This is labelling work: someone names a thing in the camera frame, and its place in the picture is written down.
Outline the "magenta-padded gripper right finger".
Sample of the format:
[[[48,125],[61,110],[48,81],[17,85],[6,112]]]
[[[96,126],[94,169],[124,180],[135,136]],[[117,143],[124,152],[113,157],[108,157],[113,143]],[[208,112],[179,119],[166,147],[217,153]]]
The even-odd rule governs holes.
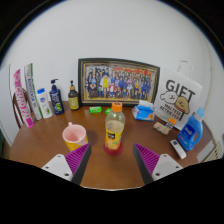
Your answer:
[[[145,185],[182,169],[182,166],[168,154],[159,155],[139,144],[133,145],[133,155]]]

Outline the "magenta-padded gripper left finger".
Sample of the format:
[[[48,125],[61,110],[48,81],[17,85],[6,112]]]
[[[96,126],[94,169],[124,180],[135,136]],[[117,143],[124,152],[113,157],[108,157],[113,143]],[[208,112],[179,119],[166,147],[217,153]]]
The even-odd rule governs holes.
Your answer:
[[[80,185],[90,155],[91,144],[87,143],[66,155],[57,154],[42,169]]]

